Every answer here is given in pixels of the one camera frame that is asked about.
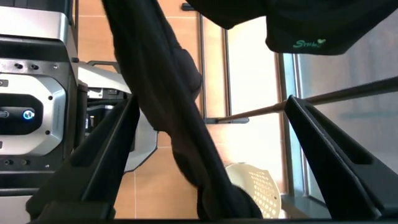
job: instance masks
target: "hanging clothing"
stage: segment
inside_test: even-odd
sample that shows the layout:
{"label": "hanging clothing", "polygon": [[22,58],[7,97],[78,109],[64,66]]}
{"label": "hanging clothing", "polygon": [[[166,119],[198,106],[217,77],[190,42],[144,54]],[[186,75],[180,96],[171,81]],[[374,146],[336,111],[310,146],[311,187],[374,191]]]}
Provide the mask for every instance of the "hanging clothing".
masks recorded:
{"label": "hanging clothing", "polygon": [[198,189],[199,218],[262,218],[251,197],[229,181],[194,101],[201,75],[159,3],[103,0],[103,5],[123,78],[150,124],[171,137],[178,168]]}
{"label": "hanging clothing", "polygon": [[390,16],[396,0],[187,0],[224,29],[266,16],[266,44],[277,53],[340,55]]}

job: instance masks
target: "blue light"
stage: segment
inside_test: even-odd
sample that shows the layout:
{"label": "blue light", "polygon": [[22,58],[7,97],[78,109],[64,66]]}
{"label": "blue light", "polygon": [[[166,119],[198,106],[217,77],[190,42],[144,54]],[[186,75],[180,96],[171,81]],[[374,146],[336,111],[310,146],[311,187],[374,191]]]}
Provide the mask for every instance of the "blue light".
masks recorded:
{"label": "blue light", "polygon": [[35,113],[31,110],[25,110],[24,113],[22,114],[22,116],[24,117],[24,119],[30,120],[30,119],[34,118]]}

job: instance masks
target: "beige perforated basket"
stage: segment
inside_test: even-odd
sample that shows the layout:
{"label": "beige perforated basket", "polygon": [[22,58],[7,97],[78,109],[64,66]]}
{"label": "beige perforated basket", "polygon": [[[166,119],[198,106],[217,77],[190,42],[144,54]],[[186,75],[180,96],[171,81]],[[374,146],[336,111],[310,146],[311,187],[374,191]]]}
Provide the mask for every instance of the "beige perforated basket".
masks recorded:
{"label": "beige perforated basket", "polygon": [[226,172],[232,184],[241,187],[255,201],[264,218],[278,218],[281,210],[279,189],[267,170],[249,164],[231,164]]}

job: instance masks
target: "floor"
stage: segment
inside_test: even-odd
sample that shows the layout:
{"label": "floor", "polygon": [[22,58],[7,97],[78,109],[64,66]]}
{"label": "floor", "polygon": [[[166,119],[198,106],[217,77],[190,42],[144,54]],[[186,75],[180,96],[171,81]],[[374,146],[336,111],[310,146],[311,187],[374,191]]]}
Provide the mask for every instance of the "floor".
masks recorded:
{"label": "floor", "polygon": [[[183,0],[159,0],[178,41],[198,67],[198,16],[180,10]],[[80,1],[79,58],[115,61],[101,0]],[[265,18],[229,31],[233,113],[273,105],[279,100],[275,55],[265,45]],[[205,72],[208,116],[225,115],[222,30],[205,19]],[[197,99],[198,109],[201,96]],[[225,163],[247,162],[267,169],[281,193],[286,191],[280,115],[251,118],[248,124],[208,125]],[[184,179],[172,157],[170,138],[159,134],[158,150],[135,172],[124,176],[115,204],[116,218],[197,218],[196,190]]]}

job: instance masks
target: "gray machine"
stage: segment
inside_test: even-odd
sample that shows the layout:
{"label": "gray machine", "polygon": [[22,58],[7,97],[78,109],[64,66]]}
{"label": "gray machine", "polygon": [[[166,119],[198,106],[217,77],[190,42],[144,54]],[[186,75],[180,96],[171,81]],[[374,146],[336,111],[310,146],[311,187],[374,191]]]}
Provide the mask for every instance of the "gray machine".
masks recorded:
{"label": "gray machine", "polygon": [[[74,4],[0,1],[0,223],[28,222],[30,196],[131,94],[120,74],[79,62]],[[141,114],[125,171],[156,145],[157,131]]]}

